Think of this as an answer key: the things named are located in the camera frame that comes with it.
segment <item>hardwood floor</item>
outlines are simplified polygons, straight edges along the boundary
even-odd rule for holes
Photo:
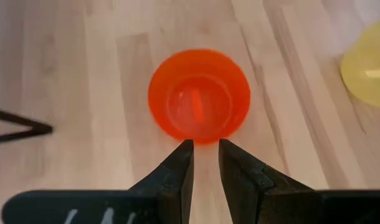
[[[249,81],[232,141],[316,189],[378,189],[380,109],[347,92],[339,65],[379,20],[380,0],[0,0],[0,108],[55,126],[0,145],[0,209],[25,190],[126,189],[153,170],[179,143],[153,122],[148,83],[198,47]],[[216,144],[196,149],[191,222],[231,223]]]

